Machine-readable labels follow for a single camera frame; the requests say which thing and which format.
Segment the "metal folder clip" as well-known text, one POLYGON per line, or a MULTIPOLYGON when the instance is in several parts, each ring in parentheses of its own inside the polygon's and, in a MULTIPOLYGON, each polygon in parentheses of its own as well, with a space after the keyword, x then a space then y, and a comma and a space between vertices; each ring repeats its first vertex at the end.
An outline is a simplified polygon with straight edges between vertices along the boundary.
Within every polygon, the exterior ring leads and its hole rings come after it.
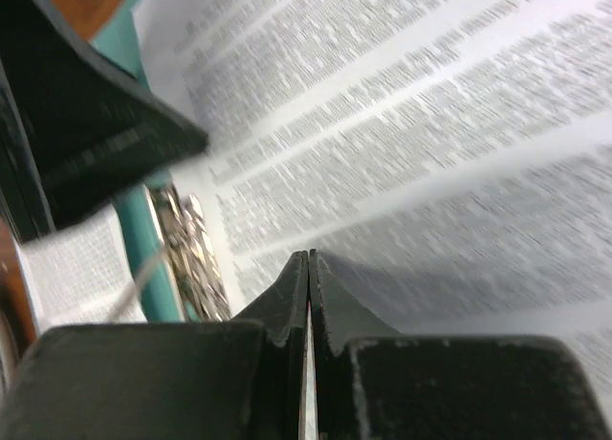
POLYGON ((172 184, 145 189, 165 250, 165 268, 184 321, 226 321, 230 306, 200 201, 172 184))

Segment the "printed white paper sheet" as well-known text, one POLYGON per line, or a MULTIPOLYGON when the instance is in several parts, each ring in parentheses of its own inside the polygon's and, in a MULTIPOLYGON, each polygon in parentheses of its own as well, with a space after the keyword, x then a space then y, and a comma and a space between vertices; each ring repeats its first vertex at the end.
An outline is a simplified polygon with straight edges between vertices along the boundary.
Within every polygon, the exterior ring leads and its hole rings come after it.
POLYGON ((16 252, 39 335, 63 324, 106 322, 132 281, 111 207, 16 252))

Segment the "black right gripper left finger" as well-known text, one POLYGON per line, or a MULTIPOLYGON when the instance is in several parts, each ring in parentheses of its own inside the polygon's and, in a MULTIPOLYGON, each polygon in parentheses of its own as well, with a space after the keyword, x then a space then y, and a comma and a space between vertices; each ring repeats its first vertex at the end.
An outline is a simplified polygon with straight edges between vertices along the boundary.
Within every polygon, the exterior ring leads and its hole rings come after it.
POLYGON ((5 439, 301 439, 308 255, 222 322, 72 325, 28 351, 5 439))

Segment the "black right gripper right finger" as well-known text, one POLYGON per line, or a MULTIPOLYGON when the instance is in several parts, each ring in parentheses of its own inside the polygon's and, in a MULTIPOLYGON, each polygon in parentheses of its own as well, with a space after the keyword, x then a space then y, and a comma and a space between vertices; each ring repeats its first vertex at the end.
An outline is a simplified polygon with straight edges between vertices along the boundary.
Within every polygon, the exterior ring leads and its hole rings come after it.
POLYGON ((577 357, 542 336, 407 335, 309 254, 322 439, 607 439, 577 357))

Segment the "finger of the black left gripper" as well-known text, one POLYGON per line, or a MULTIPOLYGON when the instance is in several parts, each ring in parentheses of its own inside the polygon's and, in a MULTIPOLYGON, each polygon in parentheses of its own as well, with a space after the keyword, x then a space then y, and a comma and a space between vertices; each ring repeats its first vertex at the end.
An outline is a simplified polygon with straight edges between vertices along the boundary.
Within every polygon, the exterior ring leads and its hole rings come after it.
POLYGON ((1 0, 1 216, 16 240, 75 225, 207 147, 51 0, 1 0))

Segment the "teal paper folder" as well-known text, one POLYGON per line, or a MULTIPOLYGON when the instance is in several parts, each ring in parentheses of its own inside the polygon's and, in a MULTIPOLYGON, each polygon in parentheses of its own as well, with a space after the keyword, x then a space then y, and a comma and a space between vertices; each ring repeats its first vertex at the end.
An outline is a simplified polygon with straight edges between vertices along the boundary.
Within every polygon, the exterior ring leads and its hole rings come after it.
MULTIPOLYGON (((135 77, 141 86, 147 87, 132 16, 132 9, 138 2, 120 0, 110 18, 94 34, 91 43, 135 77)), ((170 182, 169 173, 162 171, 116 201, 128 262, 133 273, 161 247, 159 225, 148 196, 148 188, 165 186, 170 182)), ((142 291, 141 303, 145 316, 151 322, 178 322, 185 319, 167 263, 157 265, 155 273, 142 291)))

